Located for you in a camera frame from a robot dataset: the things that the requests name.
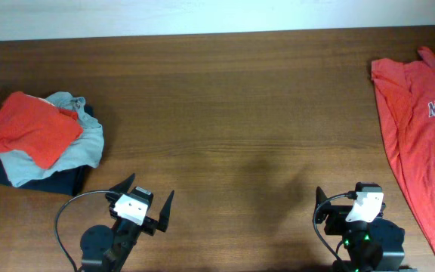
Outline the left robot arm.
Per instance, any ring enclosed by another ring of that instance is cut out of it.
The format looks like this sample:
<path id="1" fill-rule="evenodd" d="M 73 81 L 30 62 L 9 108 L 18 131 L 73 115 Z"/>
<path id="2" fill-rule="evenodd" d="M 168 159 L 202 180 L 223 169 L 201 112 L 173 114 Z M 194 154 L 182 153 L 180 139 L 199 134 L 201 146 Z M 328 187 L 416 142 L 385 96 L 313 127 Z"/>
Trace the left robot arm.
<path id="1" fill-rule="evenodd" d="M 147 212 L 153 202 L 153 193 L 132 187 L 134 179 L 132 174 L 105 193 L 115 223 L 112 227 L 95 225 L 83 233 L 80 271 L 120 271 L 142 233 L 152 236 L 157 230 L 165 232 L 168 229 L 174 192 L 169 194 L 159 218 L 152 219 Z"/>

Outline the red printed t-shirt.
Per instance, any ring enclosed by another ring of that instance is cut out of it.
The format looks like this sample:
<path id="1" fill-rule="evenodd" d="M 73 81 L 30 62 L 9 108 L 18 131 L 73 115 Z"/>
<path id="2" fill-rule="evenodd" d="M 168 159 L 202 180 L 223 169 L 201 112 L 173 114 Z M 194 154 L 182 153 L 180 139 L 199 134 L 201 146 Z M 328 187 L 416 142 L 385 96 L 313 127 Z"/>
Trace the red printed t-shirt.
<path id="1" fill-rule="evenodd" d="M 371 79 L 387 160 L 435 254 L 435 54 L 372 61 Z"/>

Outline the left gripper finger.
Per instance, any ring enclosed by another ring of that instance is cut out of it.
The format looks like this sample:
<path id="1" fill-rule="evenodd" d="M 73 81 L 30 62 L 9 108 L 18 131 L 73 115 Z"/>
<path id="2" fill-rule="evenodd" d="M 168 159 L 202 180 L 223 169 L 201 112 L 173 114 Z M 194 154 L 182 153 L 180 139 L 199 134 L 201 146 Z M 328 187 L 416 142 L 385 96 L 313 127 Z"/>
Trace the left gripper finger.
<path id="1" fill-rule="evenodd" d="M 135 179 L 135 173 L 131 174 L 128 178 L 126 178 L 124 181 L 118 183 L 117 185 L 110 188 L 110 191 L 117 192 L 117 193 L 127 193 L 130 189 L 131 185 L 133 184 Z"/>
<path id="2" fill-rule="evenodd" d="M 171 204 L 174 198 L 174 191 L 171 191 L 168 198 L 165 201 L 164 206 L 159 213 L 159 220 L 157 224 L 157 230 L 165 232 L 168 229 L 170 216 L 171 216 Z"/>

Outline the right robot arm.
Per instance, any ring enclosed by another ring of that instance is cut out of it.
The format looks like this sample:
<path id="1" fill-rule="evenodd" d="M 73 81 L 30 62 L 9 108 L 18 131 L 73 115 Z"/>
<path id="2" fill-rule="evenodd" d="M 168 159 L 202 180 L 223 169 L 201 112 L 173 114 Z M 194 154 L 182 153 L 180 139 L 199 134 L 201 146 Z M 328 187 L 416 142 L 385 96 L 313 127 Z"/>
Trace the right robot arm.
<path id="1" fill-rule="evenodd" d="M 313 229 L 335 261 L 332 271 L 406 272 L 405 230 L 383 218 L 386 204 L 378 184 L 358 182 L 351 191 L 326 196 L 316 188 Z"/>

